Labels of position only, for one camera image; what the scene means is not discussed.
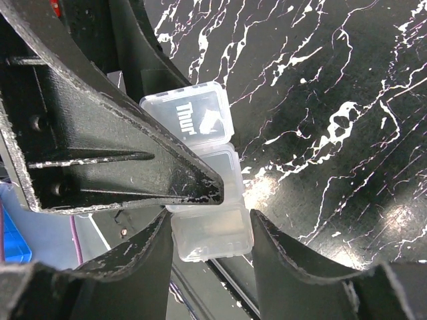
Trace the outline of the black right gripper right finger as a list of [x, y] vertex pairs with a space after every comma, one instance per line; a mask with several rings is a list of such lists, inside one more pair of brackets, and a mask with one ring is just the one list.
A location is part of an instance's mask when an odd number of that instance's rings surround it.
[[425, 319], [426, 265], [341, 265], [250, 212], [261, 319]]

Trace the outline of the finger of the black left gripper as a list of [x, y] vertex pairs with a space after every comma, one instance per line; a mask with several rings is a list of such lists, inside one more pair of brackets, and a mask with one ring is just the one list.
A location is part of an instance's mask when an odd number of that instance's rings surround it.
[[142, 97], [190, 86], [159, 44], [143, 1], [109, 2], [119, 66], [127, 95]]
[[20, 205], [222, 203], [222, 178], [127, 95], [109, 2], [1, 2], [1, 160]]

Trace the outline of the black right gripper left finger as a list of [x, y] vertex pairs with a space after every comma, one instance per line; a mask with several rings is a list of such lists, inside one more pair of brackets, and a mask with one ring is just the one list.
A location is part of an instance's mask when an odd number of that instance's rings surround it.
[[2, 319], [165, 319], [171, 214], [76, 270], [1, 264]]

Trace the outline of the blue plastic bin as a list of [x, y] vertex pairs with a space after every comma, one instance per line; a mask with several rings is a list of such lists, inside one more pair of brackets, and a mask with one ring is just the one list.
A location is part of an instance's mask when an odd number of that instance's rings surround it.
[[28, 263], [32, 258], [26, 240], [16, 227], [6, 209], [4, 197], [12, 191], [7, 183], [1, 184], [1, 238], [3, 240], [3, 260], [11, 263]]

